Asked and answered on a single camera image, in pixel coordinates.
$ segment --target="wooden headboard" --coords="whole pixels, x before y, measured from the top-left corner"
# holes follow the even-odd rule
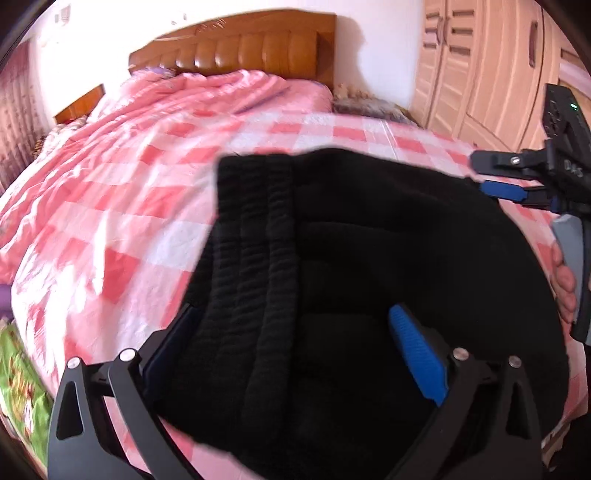
[[[162,35],[129,56],[129,72],[165,67],[203,75],[263,70],[333,88],[335,14],[294,9],[217,18]]]

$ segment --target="gray plastic handle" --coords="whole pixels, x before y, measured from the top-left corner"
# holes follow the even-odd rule
[[[588,278],[584,278],[586,259],[583,222],[573,215],[563,215],[552,223],[552,231],[562,250],[564,264],[572,270],[576,279],[574,293],[577,298],[577,307],[574,311],[575,324],[571,330],[571,336],[579,342],[591,345],[591,330],[589,329],[589,320],[591,319],[579,318],[580,314],[587,315],[587,308],[583,308],[585,312],[581,312],[580,309],[584,299],[588,297],[586,294],[583,295],[586,293],[583,288],[587,288],[589,282]]]

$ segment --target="wooden wardrobe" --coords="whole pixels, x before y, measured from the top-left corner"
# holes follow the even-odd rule
[[[556,23],[534,0],[424,0],[424,8],[417,123],[478,148],[541,148],[545,84],[559,83],[565,52],[578,58]]]

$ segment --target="green patterned fabric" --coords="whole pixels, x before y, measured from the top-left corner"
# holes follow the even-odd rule
[[[2,409],[41,463],[47,466],[47,440],[53,400],[25,353],[17,328],[0,325]]]

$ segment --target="pink checkered bedsheet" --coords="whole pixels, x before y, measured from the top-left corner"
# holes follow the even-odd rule
[[[132,79],[0,199],[0,283],[27,352],[55,393],[66,361],[107,361],[139,348],[174,317],[215,215],[215,160],[337,145],[472,175],[462,142],[377,119],[302,113],[275,101],[285,80],[260,72]],[[551,215],[503,202],[550,270]],[[582,347],[565,339],[565,418],[586,398]],[[133,442],[117,414],[130,459]],[[227,456],[173,438],[206,479],[254,478]]]

